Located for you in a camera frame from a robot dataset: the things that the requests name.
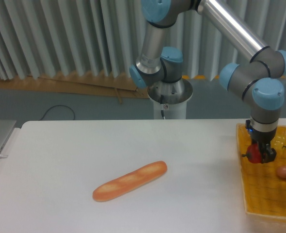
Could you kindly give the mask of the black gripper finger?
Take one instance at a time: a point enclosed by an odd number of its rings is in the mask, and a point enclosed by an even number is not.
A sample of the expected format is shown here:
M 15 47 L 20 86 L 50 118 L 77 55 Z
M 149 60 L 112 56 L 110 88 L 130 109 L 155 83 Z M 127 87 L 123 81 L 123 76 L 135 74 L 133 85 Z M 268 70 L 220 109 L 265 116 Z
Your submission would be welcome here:
M 276 158 L 277 152 L 274 148 L 271 147 L 270 143 L 260 143 L 259 151 L 261 154 L 261 163 L 270 163 L 273 162 Z

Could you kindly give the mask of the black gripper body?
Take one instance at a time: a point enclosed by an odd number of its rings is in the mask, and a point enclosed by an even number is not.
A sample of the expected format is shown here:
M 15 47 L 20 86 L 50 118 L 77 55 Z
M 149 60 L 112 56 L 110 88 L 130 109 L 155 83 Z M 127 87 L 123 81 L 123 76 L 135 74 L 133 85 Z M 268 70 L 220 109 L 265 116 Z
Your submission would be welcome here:
M 276 135 L 276 129 L 270 132 L 260 132 L 253 128 L 249 129 L 249 135 L 251 137 L 251 144 L 270 144 Z

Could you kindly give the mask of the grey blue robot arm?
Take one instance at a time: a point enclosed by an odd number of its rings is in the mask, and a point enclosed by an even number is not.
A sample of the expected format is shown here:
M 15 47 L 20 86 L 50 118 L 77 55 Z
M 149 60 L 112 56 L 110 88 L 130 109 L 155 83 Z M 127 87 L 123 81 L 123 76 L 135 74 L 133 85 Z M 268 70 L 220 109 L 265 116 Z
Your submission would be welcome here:
M 245 127 L 251 144 L 245 157 L 251 163 L 269 163 L 276 158 L 271 141 L 276 135 L 285 90 L 280 77 L 286 74 L 286 51 L 275 51 L 228 7 L 217 0 L 143 0 L 147 28 L 141 54 L 129 69 L 138 88 L 146 88 L 156 119 L 184 119 L 193 89 L 182 79 L 182 52 L 164 45 L 164 38 L 186 11 L 195 10 L 244 54 L 249 63 L 227 64 L 220 72 L 221 86 L 251 108 Z

